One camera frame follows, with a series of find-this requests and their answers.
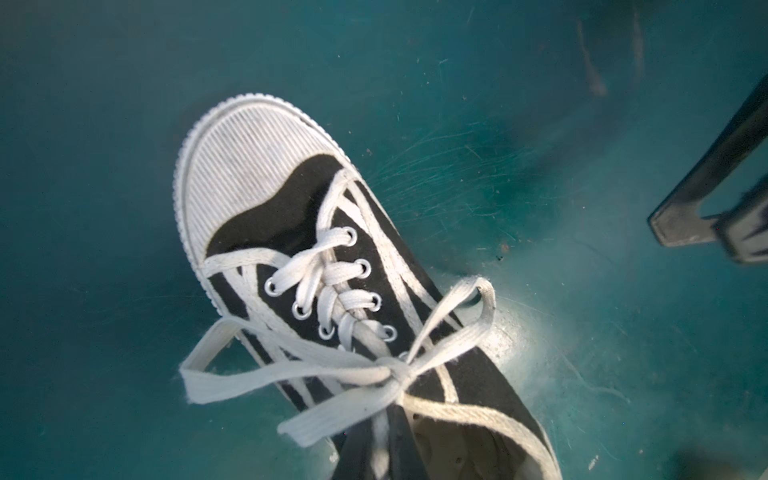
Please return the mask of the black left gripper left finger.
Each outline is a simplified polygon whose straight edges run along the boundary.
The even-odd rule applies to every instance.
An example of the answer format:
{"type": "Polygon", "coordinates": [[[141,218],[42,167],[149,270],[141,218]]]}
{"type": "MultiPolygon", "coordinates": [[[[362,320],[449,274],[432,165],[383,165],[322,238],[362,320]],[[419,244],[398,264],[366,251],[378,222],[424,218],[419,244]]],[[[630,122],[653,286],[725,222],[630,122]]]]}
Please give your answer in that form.
{"type": "Polygon", "coordinates": [[[371,421],[365,420],[347,429],[341,436],[341,449],[332,480],[371,479],[371,421]]]}

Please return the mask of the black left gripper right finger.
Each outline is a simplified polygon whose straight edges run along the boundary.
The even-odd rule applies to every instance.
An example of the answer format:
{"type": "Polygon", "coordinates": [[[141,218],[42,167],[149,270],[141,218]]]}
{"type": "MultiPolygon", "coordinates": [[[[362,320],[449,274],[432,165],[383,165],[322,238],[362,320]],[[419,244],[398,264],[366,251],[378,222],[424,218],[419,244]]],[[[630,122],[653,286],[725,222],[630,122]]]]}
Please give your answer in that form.
{"type": "Polygon", "coordinates": [[[406,412],[397,405],[387,409],[389,421],[390,478],[393,480],[428,480],[429,475],[419,453],[406,412]]]}

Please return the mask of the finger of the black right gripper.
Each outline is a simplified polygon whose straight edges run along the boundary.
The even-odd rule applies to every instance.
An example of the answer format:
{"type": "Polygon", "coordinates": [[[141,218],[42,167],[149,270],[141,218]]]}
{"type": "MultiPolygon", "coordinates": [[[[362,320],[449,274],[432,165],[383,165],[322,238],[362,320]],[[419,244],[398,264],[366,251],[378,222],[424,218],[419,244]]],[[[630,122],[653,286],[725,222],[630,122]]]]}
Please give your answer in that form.
{"type": "Polygon", "coordinates": [[[721,245],[715,223],[734,207],[702,216],[700,206],[766,141],[767,79],[762,78],[698,163],[649,216],[648,224],[657,241],[668,248],[711,242],[721,245]]]}
{"type": "Polygon", "coordinates": [[[714,232],[734,262],[767,262],[766,177],[745,193],[736,207],[718,219],[714,232]]]}

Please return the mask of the black white canvas sneaker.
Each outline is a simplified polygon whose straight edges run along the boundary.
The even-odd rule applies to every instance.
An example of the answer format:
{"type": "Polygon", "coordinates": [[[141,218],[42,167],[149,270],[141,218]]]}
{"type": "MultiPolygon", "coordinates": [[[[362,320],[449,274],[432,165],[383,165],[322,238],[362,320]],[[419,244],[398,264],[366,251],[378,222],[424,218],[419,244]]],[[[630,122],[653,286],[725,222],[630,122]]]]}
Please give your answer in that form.
{"type": "MultiPolygon", "coordinates": [[[[233,97],[195,124],[177,160],[174,212],[219,319],[238,317],[371,360],[404,358],[453,287],[482,278],[441,293],[339,145],[300,109],[270,95],[233,97]]],[[[562,475],[545,430],[482,350],[496,295],[495,302],[479,344],[419,376],[397,405],[429,479],[562,475]]],[[[473,293],[424,346],[474,323],[482,308],[473,293]]],[[[242,331],[207,370],[233,375],[291,358],[273,341],[242,331]]],[[[294,405],[292,418],[351,388],[328,377],[267,386],[294,405]]],[[[389,407],[368,419],[371,479],[391,479],[389,407]]]]}

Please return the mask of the white shoelace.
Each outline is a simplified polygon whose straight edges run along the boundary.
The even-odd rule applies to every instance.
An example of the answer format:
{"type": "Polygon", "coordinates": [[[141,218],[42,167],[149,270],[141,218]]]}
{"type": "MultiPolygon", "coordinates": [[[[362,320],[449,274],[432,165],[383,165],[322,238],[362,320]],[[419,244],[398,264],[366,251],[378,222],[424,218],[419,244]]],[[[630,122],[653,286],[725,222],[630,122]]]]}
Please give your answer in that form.
{"type": "Polygon", "coordinates": [[[182,362],[180,374],[189,402],[208,404],[236,398],[269,384],[307,377],[331,378],[350,385],[350,390],[280,424],[280,433],[301,446],[340,433],[373,418],[387,407],[403,403],[406,390],[427,371],[457,359],[476,347],[490,331],[496,309],[495,292],[483,278],[459,282],[434,308],[404,358],[368,359],[353,351],[339,350],[273,331],[233,316],[221,317],[182,362]],[[479,293],[483,308],[479,318],[426,348],[430,333],[460,303],[479,293]],[[233,375],[216,375],[207,367],[236,334],[246,331],[273,341],[287,351],[289,361],[233,375]]]}

